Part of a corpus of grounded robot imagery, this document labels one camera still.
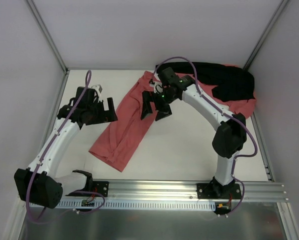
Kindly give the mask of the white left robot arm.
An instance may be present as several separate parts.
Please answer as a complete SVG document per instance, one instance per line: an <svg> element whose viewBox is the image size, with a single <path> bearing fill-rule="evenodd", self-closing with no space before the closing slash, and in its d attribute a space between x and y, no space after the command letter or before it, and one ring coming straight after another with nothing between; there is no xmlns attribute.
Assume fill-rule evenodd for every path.
<svg viewBox="0 0 299 240"><path fill-rule="evenodd" d="M63 196L87 196L95 190L90 172L73 170L59 178L56 173L71 141L84 126L117 121L113 99L107 98L108 109L105 109L101 93L99 84L79 86L75 97L59 109L53 130L37 157L26 169L16 170L16 188L27 205L53 209Z"/></svg>

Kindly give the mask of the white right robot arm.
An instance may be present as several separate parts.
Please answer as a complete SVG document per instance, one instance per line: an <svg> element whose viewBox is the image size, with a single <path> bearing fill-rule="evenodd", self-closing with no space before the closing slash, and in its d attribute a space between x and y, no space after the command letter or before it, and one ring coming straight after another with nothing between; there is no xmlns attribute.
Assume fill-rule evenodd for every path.
<svg viewBox="0 0 299 240"><path fill-rule="evenodd" d="M190 75L178 76L168 67L158 74L161 91L142 92L141 119L157 112L159 121L170 115L170 104L181 100L201 114L215 130L212 147L217 153L217 167L212 180L202 190L208 198L222 199L228 196L235 186L233 166L235 157L247 140L246 119L242 114L233 114L221 108L211 97L203 92Z"/></svg>

